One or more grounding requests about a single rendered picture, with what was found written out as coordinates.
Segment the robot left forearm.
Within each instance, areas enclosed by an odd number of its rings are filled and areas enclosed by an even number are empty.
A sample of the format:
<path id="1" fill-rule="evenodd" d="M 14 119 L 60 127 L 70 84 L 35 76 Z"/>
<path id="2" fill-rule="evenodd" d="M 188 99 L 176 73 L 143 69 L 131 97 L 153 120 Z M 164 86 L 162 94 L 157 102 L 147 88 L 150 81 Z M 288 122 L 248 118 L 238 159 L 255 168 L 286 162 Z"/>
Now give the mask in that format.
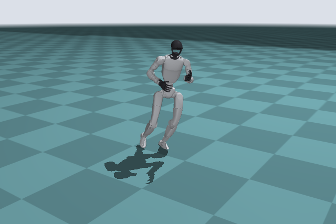
<path id="1" fill-rule="evenodd" d="M 183 80 L 185 80 L 185 76 L 184 76 L 184 79 Z M 185 81 L 185 82 L 187 82 L 187 83 L 193 83 L 193 81 L 194 81 L 194 79 L 193 79 L 193 77 L 191 77 L 191 80 L 190 81 Z"/>

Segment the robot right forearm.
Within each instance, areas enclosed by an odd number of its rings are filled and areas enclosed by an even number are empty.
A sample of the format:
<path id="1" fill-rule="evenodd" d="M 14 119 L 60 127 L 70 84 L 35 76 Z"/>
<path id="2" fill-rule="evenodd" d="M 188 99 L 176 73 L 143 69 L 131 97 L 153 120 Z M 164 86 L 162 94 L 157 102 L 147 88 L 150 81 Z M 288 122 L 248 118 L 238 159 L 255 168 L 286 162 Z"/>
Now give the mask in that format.
<path id="1" fill-rule="evenodd" d="M 150 71 L 147 71 L 146 75 L 148 76 L 149 79 L 153 80 L 155 83 L 159 85 L 159 79 L 155 74 L 152 74 Z"/>

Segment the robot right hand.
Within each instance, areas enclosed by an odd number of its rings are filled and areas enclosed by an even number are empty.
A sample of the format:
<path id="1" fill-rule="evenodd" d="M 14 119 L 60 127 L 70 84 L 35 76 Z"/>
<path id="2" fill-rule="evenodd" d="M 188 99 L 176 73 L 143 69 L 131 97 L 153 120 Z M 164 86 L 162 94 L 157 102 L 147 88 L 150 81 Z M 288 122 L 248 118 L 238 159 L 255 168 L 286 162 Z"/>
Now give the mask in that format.
<path id="1" fill-rule="evenodd" d="M 167 86 L 171 86 L 171 85 L 168 85 L 168 84 L 166 84 L 166 82 L 169 82 L 169 81 L 162 81 L 162 80 L 160 80 L 159 79 L 159 86 L 161 86 L 161 88 L 164 90 L 164 91 L 166 91 L 166 92 L 169 92 L 169 91 L 171 91 L 171 90 L 169 90 L 169 89 L 171 89 L 171 88 L 169 88 L 169 87 L 167 87 Z M 167 88 L 169 88 L 169 89 L 167 89 Z M 169 90 L 169 91 L 167 91 L 167 90 Z"/>

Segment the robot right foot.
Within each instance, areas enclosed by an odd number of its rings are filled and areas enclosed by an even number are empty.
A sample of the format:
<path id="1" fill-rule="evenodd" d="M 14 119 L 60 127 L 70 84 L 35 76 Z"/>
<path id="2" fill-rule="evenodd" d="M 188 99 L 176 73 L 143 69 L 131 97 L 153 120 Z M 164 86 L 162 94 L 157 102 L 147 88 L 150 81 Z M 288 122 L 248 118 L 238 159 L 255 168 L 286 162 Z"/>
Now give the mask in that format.
<path id="1" fill-rule="evenodd" d="M 140 146 L 142 148 L 145 148 L 146 147 L 146 138 L 145 138 L 145 136 L 143 137 L 143 133 L 141 133 Z"/>

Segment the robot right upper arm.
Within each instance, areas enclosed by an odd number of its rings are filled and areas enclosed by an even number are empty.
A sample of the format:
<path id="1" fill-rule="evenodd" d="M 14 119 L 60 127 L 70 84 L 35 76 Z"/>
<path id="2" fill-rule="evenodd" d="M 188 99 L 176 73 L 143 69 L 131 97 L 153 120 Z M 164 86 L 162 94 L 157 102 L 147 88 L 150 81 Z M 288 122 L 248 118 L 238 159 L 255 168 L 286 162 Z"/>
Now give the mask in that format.
<path id="1" fill-rule="evenodd" d="M 155 73 L 154 70 L 156 70 L 159 67 L 159 65 L 162 65 L 164 61 L 165 61 L 165 56 L 158 56 L 148 71 L 154 74 Z"/>

